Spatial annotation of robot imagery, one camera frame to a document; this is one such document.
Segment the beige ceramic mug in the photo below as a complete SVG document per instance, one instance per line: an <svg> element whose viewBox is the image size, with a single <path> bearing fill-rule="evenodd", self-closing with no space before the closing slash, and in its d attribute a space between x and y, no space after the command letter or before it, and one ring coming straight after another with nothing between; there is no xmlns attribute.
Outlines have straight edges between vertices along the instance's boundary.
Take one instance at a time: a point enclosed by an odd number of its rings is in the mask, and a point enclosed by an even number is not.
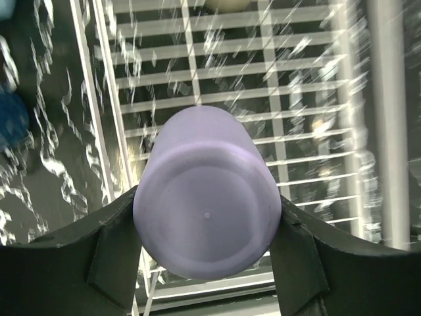
<svg viewBox="0 0 421 316"><path fill-rule="evenodd" d="M236 13L243 11L251 0L205 0L206 8L219 13Z"/></svg>

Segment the dark blue ceramic mug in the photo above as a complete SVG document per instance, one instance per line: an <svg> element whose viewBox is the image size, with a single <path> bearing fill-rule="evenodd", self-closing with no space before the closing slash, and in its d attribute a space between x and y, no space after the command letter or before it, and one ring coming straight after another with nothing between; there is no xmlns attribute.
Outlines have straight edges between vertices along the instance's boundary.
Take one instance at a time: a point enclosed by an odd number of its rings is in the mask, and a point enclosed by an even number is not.
<svg viewBox="0 0 421 316"><path fill-rule="evenodd" d="M1 153L15 147L28 136L28 111L21 98L9 90L1 90Z"/></svg>

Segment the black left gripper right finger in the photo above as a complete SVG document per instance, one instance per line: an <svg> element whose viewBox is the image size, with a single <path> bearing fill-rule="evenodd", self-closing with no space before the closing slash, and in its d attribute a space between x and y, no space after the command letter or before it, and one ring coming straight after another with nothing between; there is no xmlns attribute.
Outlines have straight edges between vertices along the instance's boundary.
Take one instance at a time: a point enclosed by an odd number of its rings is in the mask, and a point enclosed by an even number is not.
<svg viewBox="0 0 421 316"><path fill-rule="evenodd" d="M360 239L285 197L270 258L282 315L420 314L420 252Z"/></svg>

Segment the light blue ceramic mug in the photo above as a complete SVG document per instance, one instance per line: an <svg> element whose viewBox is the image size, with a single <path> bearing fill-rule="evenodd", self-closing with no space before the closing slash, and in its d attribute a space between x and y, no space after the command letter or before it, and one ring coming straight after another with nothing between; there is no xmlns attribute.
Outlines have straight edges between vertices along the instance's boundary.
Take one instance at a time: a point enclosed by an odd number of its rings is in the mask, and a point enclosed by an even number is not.
<svg viewBox="0 0 421 316"><path fill-rule="evenodd" d="M13 16L16 0L0 0L0 20L8 20Z"/></svg>

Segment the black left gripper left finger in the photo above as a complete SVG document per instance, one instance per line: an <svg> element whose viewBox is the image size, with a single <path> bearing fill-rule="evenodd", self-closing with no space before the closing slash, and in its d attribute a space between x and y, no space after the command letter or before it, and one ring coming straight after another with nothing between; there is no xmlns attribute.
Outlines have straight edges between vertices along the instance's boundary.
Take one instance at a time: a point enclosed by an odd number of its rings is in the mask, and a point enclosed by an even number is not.
<svg viewBox="0 0 421 316"><path fill-rule="evenodd" d="M129 315L141 251L135 192L29 244L1 246L1 314Z"/></svg>

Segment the lavender plastic cup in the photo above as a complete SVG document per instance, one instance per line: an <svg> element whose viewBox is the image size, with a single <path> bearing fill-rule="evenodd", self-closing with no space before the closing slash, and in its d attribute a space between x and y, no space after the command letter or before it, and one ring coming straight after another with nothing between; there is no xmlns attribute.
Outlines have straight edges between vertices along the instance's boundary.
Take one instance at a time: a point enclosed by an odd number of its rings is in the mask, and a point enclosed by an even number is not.
<svg viewBox="0 0 421 316"><path fill-rule="evenodd" d="M282 214L277 184L233 115L200 105L158 133L134 197L146 252L184 278L215 280L267 251Z"/></svg>

